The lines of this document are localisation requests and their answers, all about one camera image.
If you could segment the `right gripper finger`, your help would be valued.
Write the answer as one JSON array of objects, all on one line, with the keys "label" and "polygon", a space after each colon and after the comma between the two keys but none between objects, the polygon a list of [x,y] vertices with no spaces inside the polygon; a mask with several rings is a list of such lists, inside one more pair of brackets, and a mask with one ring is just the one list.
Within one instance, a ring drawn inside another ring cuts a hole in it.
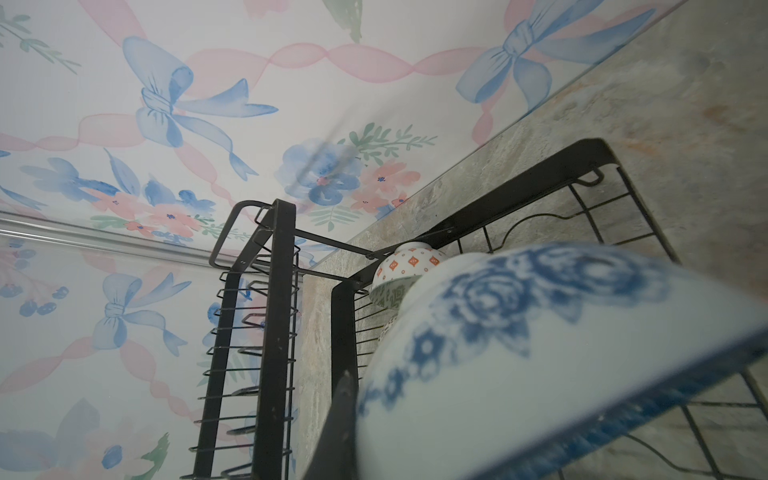
[{"label": "right gripper finger", "polygon": [[305,480],[358,479],[356,462],[357,378],[345,371],[334,390],[332,403]]}]

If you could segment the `blue floral bowl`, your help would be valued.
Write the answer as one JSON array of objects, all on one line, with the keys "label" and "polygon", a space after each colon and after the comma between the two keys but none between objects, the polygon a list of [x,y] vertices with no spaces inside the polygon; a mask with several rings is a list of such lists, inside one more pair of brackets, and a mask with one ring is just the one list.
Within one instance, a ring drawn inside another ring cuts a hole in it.
[{"label": "blue floral bowl", "polygon": [[363,376],[363,479],[539,479],[767,352],[764,300],[592,243],[424,275]]}]

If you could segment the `green geometric pattern bowl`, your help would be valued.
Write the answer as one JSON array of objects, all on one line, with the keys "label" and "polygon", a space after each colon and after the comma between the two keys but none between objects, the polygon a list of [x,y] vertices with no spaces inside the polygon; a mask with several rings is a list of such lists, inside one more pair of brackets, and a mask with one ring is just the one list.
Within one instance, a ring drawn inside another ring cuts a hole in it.
[{"label": "green geometric pattern bowl", "polygon": [[424,242],[398,246],[378,266],[370,286],[374,306],[397,310],[410,288],[449,256]]}]

